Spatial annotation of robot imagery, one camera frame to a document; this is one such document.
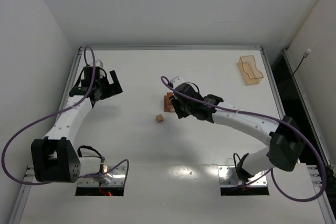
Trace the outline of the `clear orange plastic box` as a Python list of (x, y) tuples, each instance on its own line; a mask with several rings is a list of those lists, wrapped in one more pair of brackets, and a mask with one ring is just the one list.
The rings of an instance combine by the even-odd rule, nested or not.
[(259, 84), (264, 77), (263, 73), (257, 69), (253, 55), (241, 56), (237, 65), (247, 86)]

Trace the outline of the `red-brown long block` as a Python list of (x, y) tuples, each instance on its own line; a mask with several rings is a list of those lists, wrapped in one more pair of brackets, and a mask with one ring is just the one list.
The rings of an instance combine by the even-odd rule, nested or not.
[(164, 112), (169, 112), (169, 111), (170, 111), (170, 109), (168, 108), (167, 104), (165, 103), (164, 104)]

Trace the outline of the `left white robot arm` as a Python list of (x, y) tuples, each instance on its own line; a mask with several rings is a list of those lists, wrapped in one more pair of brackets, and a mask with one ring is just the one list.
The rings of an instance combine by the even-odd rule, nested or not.
[(31, 144), (35, 178), (42, 183), (74, 183), (103, 172), (104, 157), (83, 156), (73, 144), (84, 118), (101, 100), (122, 93), (114, 70), (85, 66), (69, 92), (65, 111), (42, 139)]

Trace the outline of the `red-brown arch block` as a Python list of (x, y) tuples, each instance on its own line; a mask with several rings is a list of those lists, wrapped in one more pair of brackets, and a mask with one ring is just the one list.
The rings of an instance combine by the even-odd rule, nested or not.
[(172, 102), (171, 102), (171, 97), (173, 97), (174, 94), (173, 92), (167, 92), (166, 95), (164, 96), (164, 106), (167, 108), (172, 107)]

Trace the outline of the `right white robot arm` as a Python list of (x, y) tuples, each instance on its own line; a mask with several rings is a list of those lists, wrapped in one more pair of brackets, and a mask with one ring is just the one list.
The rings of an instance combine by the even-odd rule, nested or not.
[(200, 121), (224, 125), (254, 137), (265, 148), (246, 153), (235, 167), (239, 180), (247, 183), (262, 170), (278, 168), (285, 172), (294, 170), (304, 148), (301, 137), (286, 126), (256, 116), (241, 114), (230, 103), (213, 94), (201, 96), (181, 78), (169, 82), (174, 89), (170, 99), (178, 118), (193, 116)]

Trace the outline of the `small plain wood cube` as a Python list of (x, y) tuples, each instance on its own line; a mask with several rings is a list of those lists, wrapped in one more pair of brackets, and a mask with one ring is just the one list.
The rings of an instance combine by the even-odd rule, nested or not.
[(156, 120), (157, 123), (161, 123), (161, 122), (164, 121), (164, 117), (163, 117), (162, 114), (158, 114), (158, 115), (155, 116), (155, 120)]

